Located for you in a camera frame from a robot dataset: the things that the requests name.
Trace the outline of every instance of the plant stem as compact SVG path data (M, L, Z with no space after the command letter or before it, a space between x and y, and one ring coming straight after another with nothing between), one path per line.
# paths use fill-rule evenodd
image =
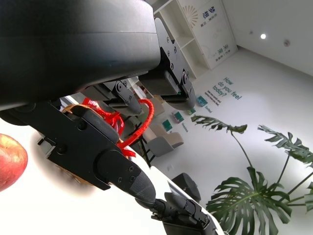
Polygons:
M302 185L304 182L306 182L306 180L307 179L309 179L311 176L313 175L313 172L311 173L311 174L309 174L307 177L305 177L299 184L297 184L292 190L290 190L289 192L288 192L288 195L290 195L293 191L295 191L300 185Z
M244 148L242 147L242 145L239 143L239 141L236 139L236 137L233 135L233 133L232 133L232 132L230 132L230 133L231 133L231 135L235 138L235 140L236 140L237 143L239 144L240 148L243 150L243 152L244 152L244 154L245 154L245 156L246 156L246 159L248 160L248 162L249 162L249 164L250 164L250 167L253 167L252 164L251 164L251 161L250 161L248 155L246 154L246 151L245 151Z
M288 205L288 204L291 203L291 202L298 201L298 200L300 200L300 199L302 199L302 198L304 198L304 196L294 198L294 199L290 200L289 202L287 202L286 205Z
M280 180L281 180L281 179L282 179L282 177L283 177L283 174L284 174L284 172L285 172L285 169L286 169L287 163L288 163L288 161L289 161L289 158L290 158L290 155L288 154L288 157L287 157L287 160L286 160L286 162L285 162L285 165L284 165L283 171L282 171L282 173L280 174L280 176L279 176L279 178L278 178L277 183L279 183L279 182L280 182Z
M288 204L289 207L301 207L305 206L305 204Z

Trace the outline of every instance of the screw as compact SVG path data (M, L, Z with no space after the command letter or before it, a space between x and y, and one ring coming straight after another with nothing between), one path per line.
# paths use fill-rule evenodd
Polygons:
M183 82L184 84L186 84L187 78L188 78L188 76L187 76L187 74L184 72L183 75L182 75L182 82Z
M81 130L81 131L85 130L86 127L87 127L87 125L84 121L80 121L77 125L78 130Z
M117 88L117 91L120 92L122 90L122 84L118 83L116 88Z
M58 154L64 154L67 151L67 147L65 145L58 146L57 152Z
M129 178L129 182L132 183L132 182L135 181L135 179L136 179L136 178L132 175L132 176Z

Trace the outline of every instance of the monstera plant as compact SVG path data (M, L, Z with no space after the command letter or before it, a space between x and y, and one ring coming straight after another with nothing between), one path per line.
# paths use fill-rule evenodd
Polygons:
M234 135L234 133L243 134L247 129L247 125L231 126L213 117L205 116L193 116L191 117L191 120L196 124L201 124L203 127L210 127L210 129L216 131L226 129L226 132L230 133L239 144L249 163L247 169L251 178L250 184L240 178L230 177L216 187L215 191L217 191L217 193L214 194L211 197L211 201L206 204L206 209L216 217L224 231L227 231L230 235L240 234L240 232L238 233L238 230L242 224L241 234L253 235L255 231L255 220L257 217L259 220L260 235L267 234L267 221L268 234L276 235L278 234L278 229L275 225L272 215L273 213L277 214L280 220L287 224L292 212L291 207L306 206L308 212L313 209L313 182L311 182L308 187L308 189L310 189L308 194L294 199L290 198L290 195L300 185L306 182L313 175L313 172L288 193L281 191L283 186L279 183L290 157L293 157L304 164L311 164L309 166L313 168L313 153L309 151L309 148L302 145L300 139L296 139L295 142L292 142L293 135L289 132L288 137L286 137L282 133L273 131L266 126L260 125L258 127L258 130L273 135L273 137L265 141L275 143L277 148L285 149L287 154L286 163L277 182L268 185L264 175L261 172L256 171L243 146ZM304 203L293 203L303 199Z

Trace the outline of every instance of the white wall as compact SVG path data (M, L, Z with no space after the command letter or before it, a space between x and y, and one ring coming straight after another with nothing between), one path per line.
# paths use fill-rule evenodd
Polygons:
M230 87L242 98L236 100L228 94L220 97L221 104L218 107L209 101L204 92L210 90L214 93L212 87L225 77L234 83ZM284 150L264 141L270 135L257 130L259 124L284 134L290 131L304 145L313 149L313 77L241 49L213 71L196 80L194 88L196 94L201 94L209 101L208 107L212 110L209 113L204 107L196 107L196 114L219 118L232 125L248 124L247 131L236 136L246 149L253 166L265 175L270 184L278 179L287 155ZM169 118L173 109L167 104L165 109L166 113L155 121ZM188 173L198 185L203 206L222 180L234 176L250 182L246 170L248 163L229 133L205 130L200 125L194 126L190 116L184 114L184 118L183 123L188 133L181 124L173 124L172 130L182 135L184 145L165 156L155 158L153 165L169 178L182 172ZM291 159L281 183L288 191L311 171L311 168ZM307 193L309 183L307 181L291 197ZM276 220L279 234L301 232L302 235L311 235L313 211L307 215L305 212L304 207L293 207L292 220L288 225Z

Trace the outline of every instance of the ceiling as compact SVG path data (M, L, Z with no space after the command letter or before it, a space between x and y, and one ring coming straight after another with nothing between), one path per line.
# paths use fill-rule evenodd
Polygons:
M237 45L313 75L313 0L223 3ZM284 46L285 40L290 41L289 47Z

